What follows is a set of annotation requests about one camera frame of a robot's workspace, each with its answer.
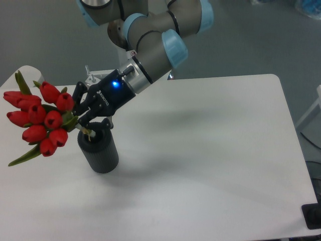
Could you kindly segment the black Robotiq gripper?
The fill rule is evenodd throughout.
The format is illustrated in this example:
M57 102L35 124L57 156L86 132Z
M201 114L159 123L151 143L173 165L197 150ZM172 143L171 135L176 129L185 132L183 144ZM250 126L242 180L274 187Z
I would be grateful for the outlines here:
M107 117L113 116L120 107L135 97L135 93L124 80L124 77L133 71L132 66L123 72L114 70L89 89L80 81L75 85L72 95L74 100L72 114L73 116L80 116L86 113L78 119L78 124L81 127L92 131L112 129L112 122ZM86 93L84 104L82 104L82 97ZM92 122L98 116L106 118L101 122Z

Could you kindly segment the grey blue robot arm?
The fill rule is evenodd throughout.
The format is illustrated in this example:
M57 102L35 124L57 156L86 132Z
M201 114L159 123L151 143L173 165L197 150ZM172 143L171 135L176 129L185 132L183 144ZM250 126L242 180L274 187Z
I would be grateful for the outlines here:
M92 27L122 20L127 46L135 51L121 67L98 83L76 85L73 114L89 130L112 126L111 117L137 94L188 57L184 37L211 28L214 12L209 1L166 1L167 10L150 15L147 1L77 1Z

